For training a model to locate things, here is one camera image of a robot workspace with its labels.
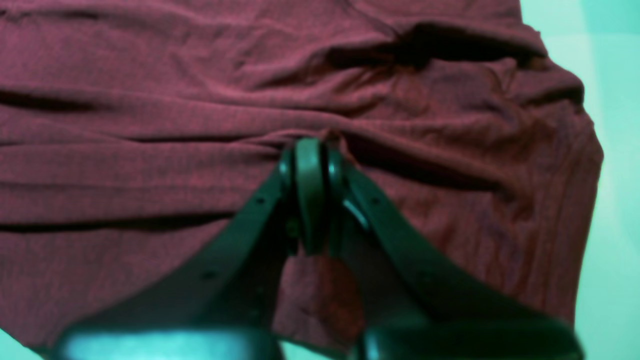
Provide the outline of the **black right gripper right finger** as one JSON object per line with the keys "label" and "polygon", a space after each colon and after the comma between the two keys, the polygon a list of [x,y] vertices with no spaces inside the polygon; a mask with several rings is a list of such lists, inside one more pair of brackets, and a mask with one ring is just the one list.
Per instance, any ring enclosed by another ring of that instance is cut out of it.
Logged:
{"label": "black right gripper right finger", "polygon": [[464,271],[336,149],[323,150],[338,231],[330,251],[358,285],[365,328],[350,360],[583,360],[562,321]]}

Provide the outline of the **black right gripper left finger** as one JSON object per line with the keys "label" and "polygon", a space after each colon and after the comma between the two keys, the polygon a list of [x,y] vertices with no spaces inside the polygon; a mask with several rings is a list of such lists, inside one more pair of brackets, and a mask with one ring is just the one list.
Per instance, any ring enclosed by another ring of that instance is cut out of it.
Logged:
{"label": "black right gripper left finger", "polygon": [[69,326],[53,360],[283,360],[271,331],[288,257],[323,210],[323,147],[286,150],[224,229],[178,269]]}

